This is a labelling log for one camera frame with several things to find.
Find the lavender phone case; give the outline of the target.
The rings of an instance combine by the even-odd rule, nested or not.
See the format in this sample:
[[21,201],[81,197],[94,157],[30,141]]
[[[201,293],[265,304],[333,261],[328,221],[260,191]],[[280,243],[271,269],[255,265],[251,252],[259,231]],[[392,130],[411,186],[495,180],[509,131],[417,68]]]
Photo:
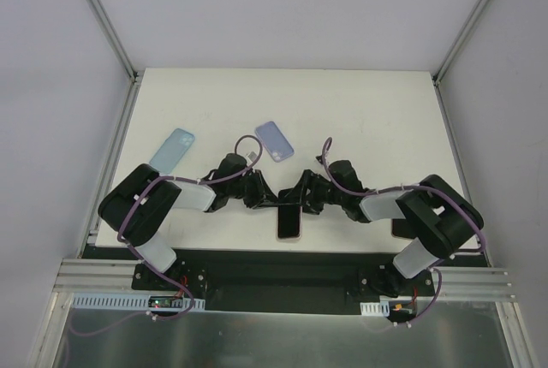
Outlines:
[[274,162],[280,163],[294,156],[293,146],[274,121],[257,126],[255,134]]

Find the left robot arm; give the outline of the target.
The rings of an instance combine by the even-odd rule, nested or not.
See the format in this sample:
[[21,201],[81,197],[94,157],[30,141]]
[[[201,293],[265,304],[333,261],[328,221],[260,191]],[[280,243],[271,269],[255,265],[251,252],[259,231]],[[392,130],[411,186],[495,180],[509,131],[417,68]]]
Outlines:
[[251,210],[278,203],[261,171],[232,152],[196,181],[162,175],[143,163],[102,200],[98,215],[142,262],[134,269],[132,288],[167,291],[183,286],[197,294],[207,290],[207,268],[184,261],[159,228],[173,209],[213,213],[231,199]]

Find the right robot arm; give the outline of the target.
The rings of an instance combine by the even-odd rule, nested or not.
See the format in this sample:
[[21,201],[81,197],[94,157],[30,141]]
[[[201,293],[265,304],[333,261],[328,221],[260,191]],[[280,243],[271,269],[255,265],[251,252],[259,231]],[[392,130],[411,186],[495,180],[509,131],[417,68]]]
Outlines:
[[477,239],[477,252],[485,250],[482,216],[439,175],[373,191],[362,185],[350,161],[339,160],[328,165],[326,176],[304,170],[296,185],[281,190],[277,198],[281,210],[318,215],[325,205],[337,205],[357,223],[402,223],[410,233],[409,244],[367,277],[372,291],[391,298],[412,289],[421,271],[465,253],[470,239]]

